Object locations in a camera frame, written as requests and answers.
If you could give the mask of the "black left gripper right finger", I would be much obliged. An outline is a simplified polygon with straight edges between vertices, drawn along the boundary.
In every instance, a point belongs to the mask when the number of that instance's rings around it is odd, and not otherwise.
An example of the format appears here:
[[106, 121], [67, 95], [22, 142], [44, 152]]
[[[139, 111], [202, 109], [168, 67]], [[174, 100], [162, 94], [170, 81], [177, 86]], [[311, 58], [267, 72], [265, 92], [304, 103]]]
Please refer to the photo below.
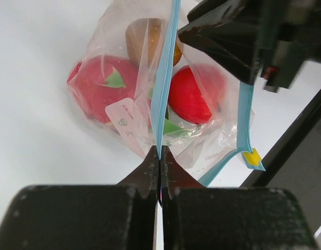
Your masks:
[[318, 249], [296, 197], [279, 188], [206, 188], [163, 146], [165, 249]]

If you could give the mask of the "blue zip top bag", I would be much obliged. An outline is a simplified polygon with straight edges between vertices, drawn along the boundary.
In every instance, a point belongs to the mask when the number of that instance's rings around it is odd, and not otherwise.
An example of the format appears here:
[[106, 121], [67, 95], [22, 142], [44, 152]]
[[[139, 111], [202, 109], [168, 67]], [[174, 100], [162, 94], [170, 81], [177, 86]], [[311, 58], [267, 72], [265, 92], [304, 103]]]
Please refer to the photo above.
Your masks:
[[253, 87], [177, 36], [197, 4], [112, 1], [67, 85], [96, 126], [140, 157], [168, 146], [207, 186], [235, 156], [249, 169], [264, 166], [250, 142]]

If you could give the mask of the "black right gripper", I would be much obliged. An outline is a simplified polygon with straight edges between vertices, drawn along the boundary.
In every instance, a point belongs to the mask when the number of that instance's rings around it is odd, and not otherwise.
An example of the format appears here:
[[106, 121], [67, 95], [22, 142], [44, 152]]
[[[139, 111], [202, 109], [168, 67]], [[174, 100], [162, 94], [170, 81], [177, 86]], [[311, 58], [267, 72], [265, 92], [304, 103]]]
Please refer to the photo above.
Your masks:
[[276, 93], [305, 61], [321, 64], [321, 1], [201, 1], [187, 19], [179, 40], [243, 83], [254, 84], [262, 63], [264, 89]]

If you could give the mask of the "brown kiwi from bag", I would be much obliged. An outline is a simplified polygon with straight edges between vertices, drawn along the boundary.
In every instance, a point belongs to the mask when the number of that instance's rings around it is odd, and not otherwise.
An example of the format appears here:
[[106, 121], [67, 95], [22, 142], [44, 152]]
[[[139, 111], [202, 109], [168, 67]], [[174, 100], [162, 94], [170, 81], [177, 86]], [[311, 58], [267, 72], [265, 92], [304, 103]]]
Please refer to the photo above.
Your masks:
[[158, 44], [163, 45], [164, 43], [164, 40], [161, 41], [160, 37], [162, 24], [164, 23], [164, 19], [142, 18], [128, 25], [125, 32], [127, 53], [129, 59], [135, 65], [140, 64], [143, 50], [147, 50], [148, 65], [156, 58]]

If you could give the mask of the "red apple from bag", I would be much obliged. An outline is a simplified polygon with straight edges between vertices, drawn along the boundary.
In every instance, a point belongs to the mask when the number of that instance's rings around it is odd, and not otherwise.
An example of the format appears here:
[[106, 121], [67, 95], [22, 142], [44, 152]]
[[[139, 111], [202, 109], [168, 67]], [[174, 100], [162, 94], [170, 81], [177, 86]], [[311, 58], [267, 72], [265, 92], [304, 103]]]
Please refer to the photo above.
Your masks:
[[198, 64], [197, 78], [188, 65], [172, 77], [168, 104], [183, 120], [205, 124], [220, 118], [226, 94], [226, 78], [214, 66]]

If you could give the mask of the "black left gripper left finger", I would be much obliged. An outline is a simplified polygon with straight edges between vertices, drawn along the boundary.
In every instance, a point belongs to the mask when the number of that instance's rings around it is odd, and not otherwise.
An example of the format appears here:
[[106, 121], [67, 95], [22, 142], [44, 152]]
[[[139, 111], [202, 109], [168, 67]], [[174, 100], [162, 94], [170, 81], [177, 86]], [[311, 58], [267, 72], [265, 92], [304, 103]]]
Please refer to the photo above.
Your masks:
[[159, 159], [115, 185], [30, 185], [0, 225], [0, 249], [154, 249]]

